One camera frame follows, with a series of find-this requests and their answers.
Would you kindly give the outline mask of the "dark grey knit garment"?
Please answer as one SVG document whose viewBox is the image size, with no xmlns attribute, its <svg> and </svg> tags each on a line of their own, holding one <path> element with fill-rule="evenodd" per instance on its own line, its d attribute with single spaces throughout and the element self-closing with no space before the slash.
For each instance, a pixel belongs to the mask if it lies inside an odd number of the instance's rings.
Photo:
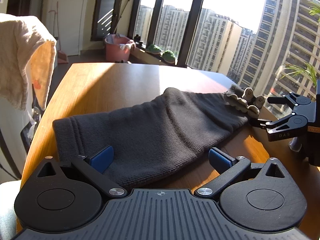
<svg viewBox="0 0 320 240">
<path fill-rule="evenodd" d="M 222 93 L 167 88 L 152 101 L 53 122 L 61 161 L 111 146 L 103 175 L 131 189 L 168 177 L 228 139 L 250 119 Z"/>
</svg>

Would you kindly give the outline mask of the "green palm plant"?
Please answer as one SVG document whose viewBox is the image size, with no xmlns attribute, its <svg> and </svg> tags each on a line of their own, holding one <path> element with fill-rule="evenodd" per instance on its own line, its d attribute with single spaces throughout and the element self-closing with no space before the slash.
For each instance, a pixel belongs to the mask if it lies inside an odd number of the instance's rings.
<svg viewBox="0 0 320 240">
<path fill-rule="evenodd" d="M 281 83 L 314 89 L 313 80 L 319 79 L 319 0 L 300 0 L 288 47 Z"/>
</svg>

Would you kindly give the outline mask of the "white chair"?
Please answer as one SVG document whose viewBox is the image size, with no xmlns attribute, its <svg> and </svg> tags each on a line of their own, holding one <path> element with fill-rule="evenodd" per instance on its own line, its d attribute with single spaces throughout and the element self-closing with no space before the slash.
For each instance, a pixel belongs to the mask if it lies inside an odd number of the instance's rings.
<svg viewBox="0 0 320 240">
<path fill-rule="evenodd" d="M 41 114 L 33 85 L 28 87 L 25 110 L 16 109 L 1 98 L 1 168 L 12 179 L 21 179 Z"/>
</svg>

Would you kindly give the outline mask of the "green moss pot right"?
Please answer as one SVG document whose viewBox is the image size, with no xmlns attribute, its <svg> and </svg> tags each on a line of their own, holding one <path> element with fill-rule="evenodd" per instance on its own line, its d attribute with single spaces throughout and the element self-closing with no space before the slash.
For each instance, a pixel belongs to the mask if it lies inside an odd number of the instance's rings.
<svg viewBox="0 0 320 240">
<path fill-rule="evenodd" d="M 162 59 L 165 62 L 170 63 L 170 64 L 175 64 L 176 63 L 176 56 L 170 50 L 166 50 L 165 52 L 163 52 Z"/>
</svg>

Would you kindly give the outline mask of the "green moss pot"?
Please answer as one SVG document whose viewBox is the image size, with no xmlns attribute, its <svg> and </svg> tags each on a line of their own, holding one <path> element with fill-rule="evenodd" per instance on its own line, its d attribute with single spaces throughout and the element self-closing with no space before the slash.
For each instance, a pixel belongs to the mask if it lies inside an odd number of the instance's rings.
<svg viewBox="0 0 320 240">
<path fill-rule="evenodd" d="M 149 46 L 146 47 L 145 51 L 147 53 L 153 54 L 153 55 L 161 55 L 162 50 L 159 48 L 159 46 L 150 44 Z"/>
<path fill-rule="evenodd" d="M 165 52 L 163 52 L 162 59 L 165 62 L 170 63 L 170 64 L 175 64 L 176 63 L 176 56 L 170 50 L 166 50 Z"/>
</svg>

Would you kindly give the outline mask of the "green moss pot left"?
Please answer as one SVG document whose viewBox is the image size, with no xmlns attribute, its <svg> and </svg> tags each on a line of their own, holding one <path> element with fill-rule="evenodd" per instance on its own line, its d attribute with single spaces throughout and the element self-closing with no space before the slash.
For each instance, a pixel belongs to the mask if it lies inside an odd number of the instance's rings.
<svg viewBox="0 0 320 240">
<path fill-rule="evenodd" d="M 162 50 L 159 48 L 159 46 L 150 44 L 149 46 L 146 47 L 145 51 L 147 53 L 153 54 L 153 55 L 161 55 Z"/>
</svg>

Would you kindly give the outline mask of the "cream towel on chair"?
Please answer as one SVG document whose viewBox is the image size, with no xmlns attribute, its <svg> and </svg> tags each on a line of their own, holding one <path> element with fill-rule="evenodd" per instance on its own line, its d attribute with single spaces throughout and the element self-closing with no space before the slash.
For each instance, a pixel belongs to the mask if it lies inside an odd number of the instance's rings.
<svg viewBox="0 0 320 240">
<path fill-rule="evenodd" d="M 46 109 L 56 57 L 56 39 L 36 16 L 1 13 L 1 97 L 25 110 L 32 84 Z"/>
</svg>

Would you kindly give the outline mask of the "pink plastic bucket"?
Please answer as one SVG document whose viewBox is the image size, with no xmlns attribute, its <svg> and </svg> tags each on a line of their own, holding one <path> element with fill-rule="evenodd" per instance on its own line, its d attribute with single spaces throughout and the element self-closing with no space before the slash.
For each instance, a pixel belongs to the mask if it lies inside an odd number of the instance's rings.
<svg viewBox="0 0 320 240">
<path fill-rule="evenodd" d="M 103 42 L 106 62 L 125 63 L 136 48 L 134 40 L 120 34 L 108 34 Z"/>
</svg>

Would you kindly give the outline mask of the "dark framed small window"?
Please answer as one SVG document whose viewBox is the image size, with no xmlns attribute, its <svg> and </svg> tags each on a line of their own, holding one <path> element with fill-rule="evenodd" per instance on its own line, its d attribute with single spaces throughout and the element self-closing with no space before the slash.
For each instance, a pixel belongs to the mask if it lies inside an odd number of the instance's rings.
<svg viewBox="0 0 320 240">
<path fill-rule="evenodd" d="M 120 18 L 122 0 L 95 0 L 91 41 L 102 41 L 114 33 Z"/>
</svg>

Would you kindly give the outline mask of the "red handled broom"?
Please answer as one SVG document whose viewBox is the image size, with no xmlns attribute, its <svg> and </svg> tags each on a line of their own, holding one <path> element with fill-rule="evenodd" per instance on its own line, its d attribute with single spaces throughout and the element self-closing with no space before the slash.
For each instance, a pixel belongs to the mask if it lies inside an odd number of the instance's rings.
<svg viewBox="0 0 320 240">
<path fill-rule="evenodd" d="M 54 13 L 53 20 L 53 36 L 57 40 L 57 63 L 58 64 L 67 64 L 68 56 L 61 50 L 61 41 L 60 41 L 60 31 L 59 31 L 59 3 L 56 2 L 56 9 L 50 10 L 49 12 Z"/>
</svg>

